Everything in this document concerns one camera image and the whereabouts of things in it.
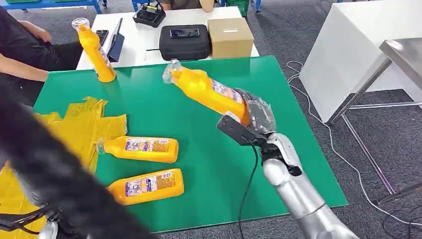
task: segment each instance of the blue shelf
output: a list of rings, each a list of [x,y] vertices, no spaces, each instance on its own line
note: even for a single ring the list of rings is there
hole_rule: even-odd
[[[41,0],[39,2],[21,2],[8,3],[5,0],[0,0],[0,5],[6,10],[12,9],[31,9],[43,7],[61,7],[61,6],[94,6],[98,14],[101,14],[99,2],[102,0],[82,0],[82,1],[62,1],[54,2],[53,0]]]

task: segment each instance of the green bin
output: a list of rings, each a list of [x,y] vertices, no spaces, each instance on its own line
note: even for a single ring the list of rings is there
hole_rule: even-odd
[[[243,17],[248,15],[249,0],[227,0],[227,6],[237,6]]]
[[[40,2],[41,0],[6,0],[7,3]]]

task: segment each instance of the person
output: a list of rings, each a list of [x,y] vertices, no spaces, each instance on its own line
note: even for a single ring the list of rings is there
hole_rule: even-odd
[[[20,103],[33,106],[50,71],[75,70],[80,43],[51,44],[51,35],[18,21],[0,6],[0,85]]]
[[[165,11],[203,8],[210,12],[214,6],[214,0],[160,0],[160,3]]]

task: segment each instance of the smartphone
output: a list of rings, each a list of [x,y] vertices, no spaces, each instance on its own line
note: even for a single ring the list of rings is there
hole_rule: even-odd
[[[95,32],[97,35],[98,35],[98,37],[100,38],[100,44],[101,44],[101,46],[104,44],[104,41],[106,40],[106,38],[107,38],[107,35],[108,35],[108,30],[98,30],[98,31],[96,31]]]
[[[198,28],[186,28],[170,30],[170,38],[186,38],[186,37],[199,37]]]

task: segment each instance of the black case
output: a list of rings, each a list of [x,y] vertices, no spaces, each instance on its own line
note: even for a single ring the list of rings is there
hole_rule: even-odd
[[[161,10],[158,12],[158,16],[154,19],[154,21],[147,21],[139,17],[139,14],[142,13],[142,9],[138,10],[135,15],[133,16],[133,21],[135,21],[136,23],[141,23],[141,24],[145,24],[148,26],[152,26],[154,28],[157,28],[160,23],[163,21],[163,19],[166,17],[166,12]]]
[[[170,38],[170,30],[199,29],[199,37]],[[199,60],[211,54],[210,35],[205,25],[164,26],[160,35],[160,52],[164,60]]]

